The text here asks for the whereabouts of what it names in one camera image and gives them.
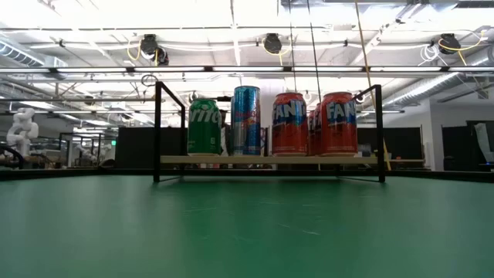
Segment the white hanging sheet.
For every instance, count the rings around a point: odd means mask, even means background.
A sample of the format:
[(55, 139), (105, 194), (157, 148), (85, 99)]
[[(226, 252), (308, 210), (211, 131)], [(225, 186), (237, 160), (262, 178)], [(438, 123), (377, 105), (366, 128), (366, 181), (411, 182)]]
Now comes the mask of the white hanging sheet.
[(494, 163), (494, 151), (490, 147), (488, 125), (486, 123), (478, 123), (474, 125), (479, 149), (487, 163)]

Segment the long black ceiling rail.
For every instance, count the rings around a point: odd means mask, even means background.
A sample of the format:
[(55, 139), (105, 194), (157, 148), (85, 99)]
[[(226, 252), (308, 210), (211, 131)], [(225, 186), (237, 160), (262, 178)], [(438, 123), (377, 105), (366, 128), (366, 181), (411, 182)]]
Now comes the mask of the long black ceiling rail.
[[(369, 66), (370, 73), (494, 72), (494, 66)], [(164, 67), (37, 67), (0, 68), (4, 74), (41, 73), (364, 73), (364, 66), (164, 66)]]

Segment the green Sprite can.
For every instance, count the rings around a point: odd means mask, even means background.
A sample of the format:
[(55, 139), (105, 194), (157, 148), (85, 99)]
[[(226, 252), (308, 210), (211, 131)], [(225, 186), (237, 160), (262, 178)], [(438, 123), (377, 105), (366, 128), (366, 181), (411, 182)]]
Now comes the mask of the green Sprite can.
[(219, 156), (222, 118), (216, 101), (198, 98), (189, 108), (188, 155)]

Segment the black partition wall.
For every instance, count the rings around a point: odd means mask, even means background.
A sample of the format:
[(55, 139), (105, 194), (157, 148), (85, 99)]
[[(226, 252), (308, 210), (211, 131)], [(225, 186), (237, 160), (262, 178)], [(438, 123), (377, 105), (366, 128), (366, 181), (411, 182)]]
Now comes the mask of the black partition wall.
[[(181, 154), (181, 129), (162, 127), (160, 155)], [(121, 127), (115, 150), (115, 167), (120, 169), (152, 169), (154, 167), (154, 128)]]
[[(358, 151), (377, 150), (376, 128), (358, 128)], [(422, 159), (421, 129), (419, 127), (384, 128), (384, 140), (392, 159)]]

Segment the black metal table frame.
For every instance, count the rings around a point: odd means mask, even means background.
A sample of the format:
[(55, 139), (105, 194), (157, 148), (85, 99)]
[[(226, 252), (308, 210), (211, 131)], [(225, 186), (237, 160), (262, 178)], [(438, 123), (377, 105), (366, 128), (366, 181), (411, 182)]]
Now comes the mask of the black metal table frame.
[[(118, 169), (118, 168), (77, 168), (77, 169), (55, 169), (55, 170), (11, 170), (0, 171), (0, 181), (26, 180), (37, 178), (68, 178), (93, 175), (153, 175), (152, 169)], [(253, 176), (253, 177), (377, 177), (376, 171), (316, 171), (316, 170), (225, 170), (225, 169), (165, 169), (159, 172), (160, 176)], [(387, 177), (409, 177), (430, 178), (453, 181), (474, 181), (494, 183), (494, 173), (472, 172), (472, 171), (409, 171), (395, 170), (386, 171)]]

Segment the red Fanta can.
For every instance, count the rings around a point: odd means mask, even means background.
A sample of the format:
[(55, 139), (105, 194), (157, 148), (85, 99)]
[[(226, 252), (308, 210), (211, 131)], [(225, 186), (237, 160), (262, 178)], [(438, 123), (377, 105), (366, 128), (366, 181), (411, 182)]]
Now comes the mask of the red Fanta can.
[(357, 152), (356, 102), (349, 92), (327, 93), (320, 104), (320, 156), (353, 157)]
[(276, 95), (272, 105), (272, 155), (306, 156), (308, 130), (303, 95), (295, 92)]
[(316, 105), (313, 116), (313, 153), (317, 156), (320, 154), (321, 149), (321, 103)]

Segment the silver ventilation duct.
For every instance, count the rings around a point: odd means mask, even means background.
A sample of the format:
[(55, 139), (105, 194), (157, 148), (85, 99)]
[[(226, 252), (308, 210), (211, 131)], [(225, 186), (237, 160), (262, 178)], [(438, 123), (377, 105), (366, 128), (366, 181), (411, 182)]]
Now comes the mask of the silver ventilation duct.
[(36, 53), (17, 42), (5, 38), (0, 38), (0, 56), (16, 61), (26, 67), (57, 68), (68, 66), (68, 63), (56, 56)]
[(383, 107), (406, 107), (461, 84), (480, 81), (481, 77), (486, 77), (486, 75), (483, 73), (446, 73), (434, 78), (419, 80), (387, 97), (383, 100)]

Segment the green table mat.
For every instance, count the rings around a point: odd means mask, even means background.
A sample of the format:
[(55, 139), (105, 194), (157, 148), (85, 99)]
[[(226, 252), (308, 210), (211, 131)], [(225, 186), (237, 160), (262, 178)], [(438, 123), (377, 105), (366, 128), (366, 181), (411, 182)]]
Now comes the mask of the green table mat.
[(0, 278), (494, 278), (494, 183), (0, 182)]

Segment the wooden shelf with black frame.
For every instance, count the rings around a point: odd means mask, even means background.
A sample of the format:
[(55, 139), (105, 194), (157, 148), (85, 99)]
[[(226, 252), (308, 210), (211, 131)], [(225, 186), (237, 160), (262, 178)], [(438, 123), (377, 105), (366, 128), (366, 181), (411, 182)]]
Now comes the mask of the wooden shelf with black frame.
[[(187, 131), (185, 130), (185, 106), (171, 92), (171, 90), (161, 81), (154, 84), (154, 154), (153, 154), (153, 179), (157, 183), (160, 181), (162, 164), (376, 164), (377, 180), (380, 183), (385, 182), (384, 169), (384, 128), (383, 128), (383, 110), (377, 109), (377, 150), (375, 158), (351, 158), (351, 157), (302, 157), (302, 156), (282, 156), (282, 157), (261, 157), (261, 156), (204, 156), (190, 157), (187, 155)], [(165, 92), (181, 108), (181, 127), (180, 127), (180, 154), (178, 156), (161, 155), (161, 96)]]

